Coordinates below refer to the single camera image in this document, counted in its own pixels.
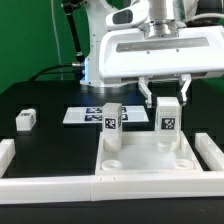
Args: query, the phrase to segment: white plastic fixture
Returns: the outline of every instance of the white plastic fixture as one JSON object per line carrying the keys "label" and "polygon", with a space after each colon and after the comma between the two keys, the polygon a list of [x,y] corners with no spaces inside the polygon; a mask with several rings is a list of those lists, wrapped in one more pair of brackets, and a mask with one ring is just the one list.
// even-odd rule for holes
{"label": "white plastic fixture", "polygon": [[[217,166],[203,171],[183,133],[180,149],[168,154],[157,150],[154,134],[123,133],[123,148],[115,154],[104,150],[101,135],[92,176],[0,179],[0,204],[224,196],[224,171]],[[196,135],[197,150],[206,152],[212,145],[209,153],[217,153],[214,160],[221,157],[217,161],[224,164],[223,153],[208,139],[206,134]],[[2,149],[5,151],[5,145],[1,143],[0,152]]]}

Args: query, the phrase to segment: small white cube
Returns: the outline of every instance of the small white cube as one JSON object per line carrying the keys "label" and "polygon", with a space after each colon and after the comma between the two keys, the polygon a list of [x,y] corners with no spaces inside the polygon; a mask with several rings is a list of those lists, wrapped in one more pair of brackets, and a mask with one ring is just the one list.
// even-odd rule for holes
{"label": "small white cube", "polygon": [[17,131],[30,131],[36,123],[36,111],[34,109],[22,110],[16,117]]}

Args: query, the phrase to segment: black tabletop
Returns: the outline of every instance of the black tabletop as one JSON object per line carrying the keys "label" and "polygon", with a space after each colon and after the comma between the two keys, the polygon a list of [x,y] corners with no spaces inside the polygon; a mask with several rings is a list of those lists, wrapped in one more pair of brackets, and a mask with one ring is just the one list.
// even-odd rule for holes
{"label": "black tabletop", "polygon": [[[176,83],[152,84],[158,96],[176,96]],[[207,132],[223,150],[224,96],[203,81],[193,81],[183,108],[182,130],[194,149],[197,132]],[[84,92],[72,81],[21,82],[0,95],[0,139],[13,138],[16,156],[3,178],[92,175],[100,124],[64,125],[68,107],[103,106],[106,102],[144,105],[138,89],[120,94]],[[34,108],[31,132],[17,132],[15,118]],[[124,131],[153,130],[150,122],[125,123]],[[197,155],[203,168],[208,168]],[[102,202],[1,205],[1,223],[223,223],[224,198],[176,198]]]}

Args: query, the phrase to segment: green wall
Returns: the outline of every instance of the green wall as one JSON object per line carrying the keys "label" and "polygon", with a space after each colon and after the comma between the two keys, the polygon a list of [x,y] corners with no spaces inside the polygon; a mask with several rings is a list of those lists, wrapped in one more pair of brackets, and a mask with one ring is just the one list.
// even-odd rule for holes
{"label": "green wall", "polygon": [[[75,59],[73,43],[61,1],[55,0],[55,13],[61,45],[62,62]],[[107,0],[121,8],[121,0]],[[54,38],[51,0],[7,0],[0,3],[0,93],[11,84],[26,81],[43,68],[59,64]],[[86,23],[85,11],[75,19]],[[78,27],[84,54],[88,54],[88,30]],[[207,81],[224,93],[224,78]]]}

